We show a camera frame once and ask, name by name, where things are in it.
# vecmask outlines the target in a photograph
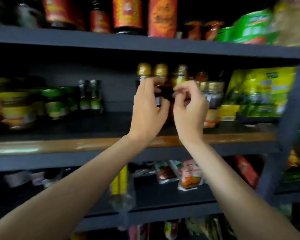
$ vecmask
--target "wooden shelf edge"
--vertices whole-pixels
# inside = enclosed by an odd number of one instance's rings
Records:
[[[86,138],[46,141],[0,142],[0,156],[26,155],[38,153],[85,152],[105,150],[120,138]],[[253,132],[234,134],[205,134],[204,140],[211,144],[231,144],[244,142],[276,141],[273,132]],[[182,146],[178,136],[158,136],[148,148]]]

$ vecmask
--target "orange label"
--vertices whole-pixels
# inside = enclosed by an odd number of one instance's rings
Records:
[[[42,2],[46,11],[46,19],[49,22],[59,21],[76,24],[71,0],[42,0]]]
[[[93,10],[90,12],[91,31],[96,33],[111,33],[110,20],[104,11]]]
[[[143,28],[141,0],[113,0],[114,27]]]
[[[178,0],[150,0],[148,36],[174,38]]]

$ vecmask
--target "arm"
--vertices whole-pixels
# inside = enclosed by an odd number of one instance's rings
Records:
[[[239,239],[300,239],[300,233],[255,191],[203,140],[203,127],[209,102],[197,85],[184,82],[175,88],[174,119],[179,138],[200,166]],[[185,106],[186,93],[191,94]]]
[[[113,178],[143,151],[162,128],[169,102],[158,113],[152,78],[141,81],[134,99],[130,132],[55,185],[0,220],[0,240],[67,239]]]

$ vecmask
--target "right hand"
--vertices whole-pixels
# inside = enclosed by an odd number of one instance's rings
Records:
[[[201,94],[195,81],[186,81],[174,88],[174,122],[179,139],[183,144],[203,139],[204,121],[209,109],[209,101]],[[185,99],[190,95],[190,103]]]

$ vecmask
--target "forearm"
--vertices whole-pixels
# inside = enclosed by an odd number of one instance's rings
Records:
[[[239,239],[300,239],[288,220],[261,199],[202,140],[185,143]]]
[[[145,148],[127,136],[0,220],[0,240],[66,239],[113,178]]]

